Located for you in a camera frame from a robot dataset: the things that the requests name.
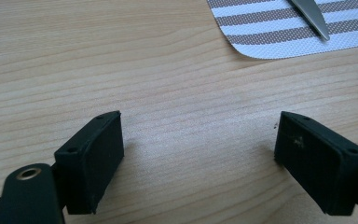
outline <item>striped fabric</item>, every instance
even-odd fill
[[[290,58],[358,47],[358,0],[315,2],[324,14],[329,41],[319,37],[290,0],[208,0],[228,41],[250,57]]]

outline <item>black clamp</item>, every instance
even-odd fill
[[[358,146],[317,121],[282,112],[275,160],[331,216],[358,204]]]
[[[7,177],[0,223],[64,223],[65,206],[68,214],[95,214],[124,157],[120,112],[92,119],[54,157],[51,167],[27,165]]]

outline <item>white stripe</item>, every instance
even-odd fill
[[[345,11],[345,16],[343,16],[342,11],[325,13],[324,19],[327,23],[357,20],[358,8]],[[263,21],[244,25],[221,26],[220,28],[225,35],[254,35],[306,26],[308,25],[303,18],[291,18],[278,21]]]
[[[248,14],[248,13],[291,8],[292,5],[290,5],[289,1],[290,0],[276,0],[272,2],[253,3],[253,4],[233,6],[233,7],[215,7],[215,8],[211,8],[211,11],[215,17],[235,16],[235,15]],[[344,2],[344,1],[318,0],[316,2],[318,4],[323,4],[323,3]]]
[[[330,35],[329,41],[309,38],[269,45],[238,45],[234,48],[240,53],[258,59],[279,59],[326,51],[358,47],[358,31]]]

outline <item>screw hole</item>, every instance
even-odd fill
[[[354,149],[354,148],[349,148],[348,151],[350,153],[353,153],[353,154],[357,154],[358,153],[358,150],[357,149]]]
[[[34,178],[35,176],[39,175],[40,172],[42,172],[42,170],[39,168],[26,169],[17,175],[17,179],[19,179],[19,180],[31,179],[31,178]]]
[[[70,148],[66,149],[66,151],[69,153],[77,152],[77,147],[70,147]]]

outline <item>metal ring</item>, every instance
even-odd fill
[[[32,167],[32,168],[26,169],[24,171],[21,171],[17,175],[17,179],[28,180],[28,179],[34,178],[35,176],[39,175],[40,172],[42,172],[42,170],[40,168]]]

